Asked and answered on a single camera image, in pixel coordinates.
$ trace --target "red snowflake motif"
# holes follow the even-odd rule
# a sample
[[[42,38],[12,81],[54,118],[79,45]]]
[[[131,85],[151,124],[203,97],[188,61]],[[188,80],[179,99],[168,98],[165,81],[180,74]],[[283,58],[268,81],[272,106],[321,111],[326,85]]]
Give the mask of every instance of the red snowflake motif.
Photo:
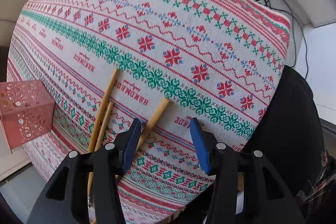
[[[128,38],[131,34],[128,31],[128,25],[124,25],[121,28],[115,30],[115,34],[117,35],[117,41],[120,42],[123,38]]]
[[[60,9],[58,9],[57,16],[59,16],[59,14],[62,13],[62,12],[63,12],[63,7],[61,7]]]
[[[207,73],[208,66],[206,64],[201,66],[194,66],[191,68],[191,72],[194,74],[194,83],[198,83],[201,80],[209,80],[209,74]]]
[[[168,13],[168,15],[169,15],[171,18],[177,18],[175,12],[170,12],[170,13]]]
[[[261,109],[258,111],[258,115],[259,115],[259,121],[263,118],[264,114],[266,112],[266,107],[264,109]]]
[[[229,59],[229,56],[225,52],[219,53],[222,59]]]
[[[254,103],[252,102],[253,95],[248,95],[246,97],[240,98],[241,103],[241,111],[245,111],[246,109],[251,109],[254,107]]]
[[[167,67],[171,67],[173,64],[182,64],[183,61],[181,57],[179,57],[180,49],[175,48],[172,51],[163,52],[163,57],[166,59],[165,63]]]
[[[105,18],[104,21],[101,20],[100,22],[98,22],[98,27],[99,32],[109,29],[110,28],[109,19]]]
[[[250,64],[251,67],[254,67],[254,68],[255,68],[255,61],[254,61],[254,60],[250,60],[250,61],[249,61],[249,64]]]
[[[201,41],[201,39],[200,39],[197,35],[195,35],[195,34],[192,34],[191,37],[193,38],[193,41],[194,41],[194,42],[199,42],[199,41]]]
[[[222,99],[225,96],[231,96],[235,94],[231,86],[232,86],[231,81],[226,81],[224,84],[222,82],[218,83],[217,84],[217,89],[219,90],[218,97]]]
[[[77,19],[81,18],[81,10],[78,10],[73,14],[73,22],[75,22]]]
[[[69,15],[71,15],[71,8],[67,9],[67,10],[64,12],[64,18],[67,18]]]
[[[231,43],[224,43],[224,46],[225,46],[228,50],[233,51],[233,46],[232,46]]]
[[[145,7],[145,8],[149,8],[149,7],[151,7],[151,6],[149,5],[149,2],[145,2],[145,3],[141,4],[141,6],[142,6],[142,7]]]
[[[163,21],[162,22],[165,28],[171,27],[173,24],[170,23],[169,21]]]
[[[197,26],[196,30],[198,30],[199,32],[205,33],[205,27],[203,25]]]
[[[146,13],[144,13],[143,11],[140,11],[140,10],[137,13],[138,13],[139,17],[146,15]]]
[[[139,50],[141,53],[145,52],[146,50],[155,49],[155,45],[152,40],[153,37],[151,35],[147,35],[145,38],[141,37],[138,39],[138,44],[140,45]]]
[[[246,75],[246,76],[251,76],[252,73],[251,73],[251,71],[249,71],[248,69],[245,69],[245,75]]]
[[[85,26],[89,25],[93,22],[93,14],[89,14],[87,17],[84,18]]]

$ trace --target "knit pattern fabric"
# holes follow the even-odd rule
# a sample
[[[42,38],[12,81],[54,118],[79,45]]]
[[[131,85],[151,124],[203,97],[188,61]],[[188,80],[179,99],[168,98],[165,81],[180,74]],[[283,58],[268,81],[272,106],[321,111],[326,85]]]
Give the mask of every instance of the knit pattern fabric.
[[[236,151],[251,138],[277,88],[289,28],[252,0],[29,0],[7,79],[40,79],[56,104],[53,130],[23,147],[46,180],[70,150],[85,153],[118,67],[104,143],[172,101],[118,184],[126,222],[156,223],[214,182],[200,169],[192,117]]]

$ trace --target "red zigzag line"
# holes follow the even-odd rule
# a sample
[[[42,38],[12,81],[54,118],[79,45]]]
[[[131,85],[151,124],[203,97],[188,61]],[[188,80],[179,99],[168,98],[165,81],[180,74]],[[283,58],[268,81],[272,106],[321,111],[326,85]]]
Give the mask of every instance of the red zigzag line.
[[[197,50],[198,50],[198,52],[199,52],[199,54],[202,55],[202,56],[204,56],[204,55],[210,55],[210,57],[211,57],[211,61],[212,61],[213,63],[215,63],[215,64],[217,64],[217,63],[222,63],[222,65],[223,65],[223,69],[224,69],[225,71],[233,71],[233,72],[234,72],[234,75],[235,75],[235,77],[236,77],[236,79],[244,78],[245,84],[246,84],[247,86],[253,85],[253,86],[254,86],[254,91],[257,92],[257,93],[261,91],[261,92],[262,92],[262,96],[263,96],[263,98],[268,99],[269,102],[270,102],[270,99],[271,99],[271,98],[270,98],[270,95],[265,96],[265,93],[264,93],[264,90],[263,90],[263,89],[259,89],[259,90],[257,90],[257,89],[256,89],[256,84],[255,84],[255,83],[253,83],[253,82],[248,83],[247,80],[246,80],[246,76],[244,76],[244,75],[238,76],[238,75],[236,74],[236,69],[234,69],[234,68],[230,68],[230,69],[225,68],[224,62],[223,62],[222,60],[215,61],[214,58],[213,58],[213,56],[212,56],[212,53],[210,53],[210,52],[204,52],[204,53],[202,53],[198,45],[187,45],[187,43],[186,43],[186,39],[185,39],[184,37],[175,38],[174,35],[173,35],[173,33],[172,33],[171,31],[162,32],[160,26],[158,26],[158,25],[149,26],[147,20],[138,21],[137,18],[136,18],[136,16],[128,17],[128,16],[126,15],[125,12],[123,12],[123,13],[121,13],[121,14],[118,14],[118,12],[117,12],[116,9],[115,9],[115,10],[112,10],[112,12],[110,12],[110,10],[109,10],[108,7],[102,9],[102,8],[101,8],[101,5],[98,5],[97,7],[95,7],[94,4],[90,4],[90,5],[89,5],[88,3],[86,3],[86,5],[85,5],[85,4],[83,4],[82,1],[81,1],[81,2],[78,2],[78,1],[73,1],[73,0],[72,0],[72,1],[70,1],[70,0],[64,0],[64,1],[63,1],[63,0],[58,0],[58,3],[73,4],[73,5],[78,5],[78,6],[81,4],[83,7],[85,7],[85,6],[87,6],[88,8],[93,7],[94,10],[96,10],[97,8],[100,8],[100,10],[101,10],[102,12],[105,11],[105,10],[107,10],[107,12],[108,12],[109,14],[111,14],[112,12],[115,12],[115,14],[116,14],[118,17],[120,17],[121,15],[124,15],[125,18],[126,18],[127,20],[135,19],[135,22],[136,22],[137,24],[142,24],[142,23],[145,22],[146,25],[147,25],[147,27],[148,27],[149,29],[153,29],[153,28],[157,27],[158,30],[159,30],[159,32],[160,32],[160,34],[162,34],[162,35],[170,34],[171,37],[172,37],[172,39],[173,39],[174,41],[183,40],[184,43],[185,43],[185,45],[186,45],[186,47],[188,47],[188,48],[196,47]]]

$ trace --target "pink perforated container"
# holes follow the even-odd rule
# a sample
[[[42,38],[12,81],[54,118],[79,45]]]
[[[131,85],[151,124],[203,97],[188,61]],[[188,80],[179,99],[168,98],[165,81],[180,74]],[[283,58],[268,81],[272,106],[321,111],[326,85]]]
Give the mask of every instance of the pink perforated container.
[[[40,80],[0,83],[1,127],[9,148],[50,132],[54,105]]]

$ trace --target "hole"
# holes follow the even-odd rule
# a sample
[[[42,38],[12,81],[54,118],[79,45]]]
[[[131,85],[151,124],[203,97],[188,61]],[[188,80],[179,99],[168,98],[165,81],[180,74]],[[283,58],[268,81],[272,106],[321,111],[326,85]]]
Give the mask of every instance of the hole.
[[[67,167],[61,170],[46,194],[48,199],[64,200],[68,173],[69,168]]]
[[[280,189],[278,183],[276,182],[274,177],[271,175],[271,173],[268,171],[268,169],[263,167],[262,171],[264,173],[267,198],[269,200],[283,198],[284,194],[282,190]]]

